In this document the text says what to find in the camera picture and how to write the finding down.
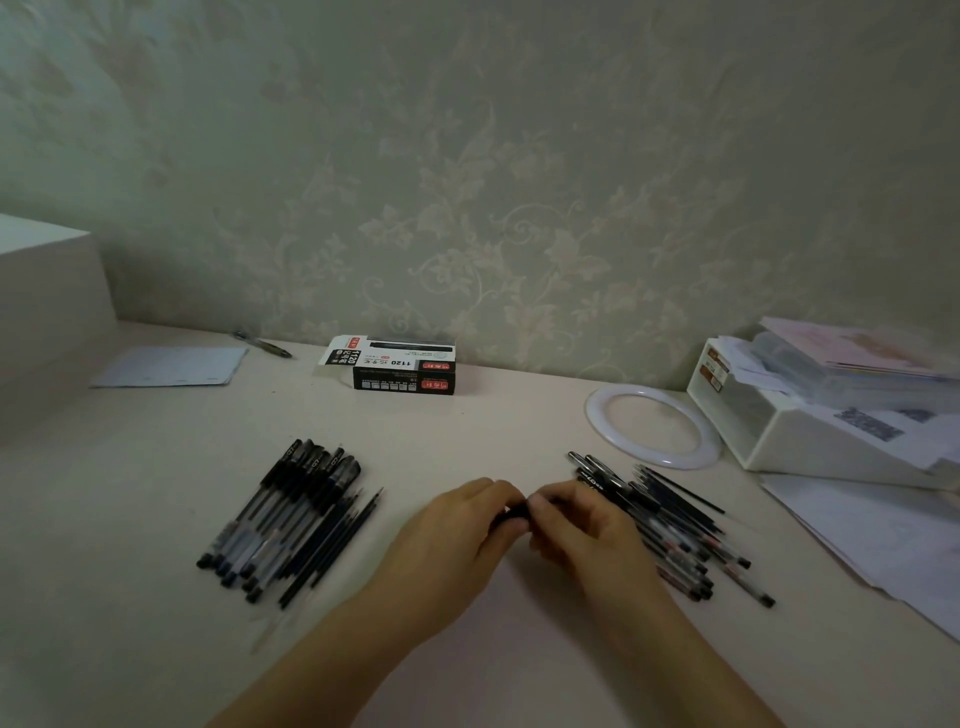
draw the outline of hand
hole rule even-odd
[[[361,596],[387,605],[413,644],[441,632],[480,595],[507,550],[530,524],[493,517],[524,501],[506,480],[471,480],[443,493],[400,529]]]
[[[570,480],[543,486],[527,503],[530,548],[576,580],[615,649],[629,649],[644,613],[673,606],[633,519],[599,493]]]

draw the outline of right hand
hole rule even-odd
[[[570,480],[543,486],[527,503],[530,548],[574,578],[615,649],[630,649],[651,610],[674,606],[633,519],[599,493]]]

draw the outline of left hand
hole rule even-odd
[[[389,609],[412,645],[430,639],[467,610],[529,530],[525,519],[509,519],[490,532],[504,507],[523,501],[511,483],[488,477],[435,497],[400,529],[357,597]]]

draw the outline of wall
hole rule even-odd
[[[0,207],[122,317],[680,384],[763,314],[960,338],[930,0],[0,0]]]

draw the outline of forearm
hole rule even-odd
[[[679,726],[781,728],[782,723],[667,596],[644,606],[628,647],[637,680]]]
[[[209,728],[347,728],[412,648],[361,593],[330,612]]]

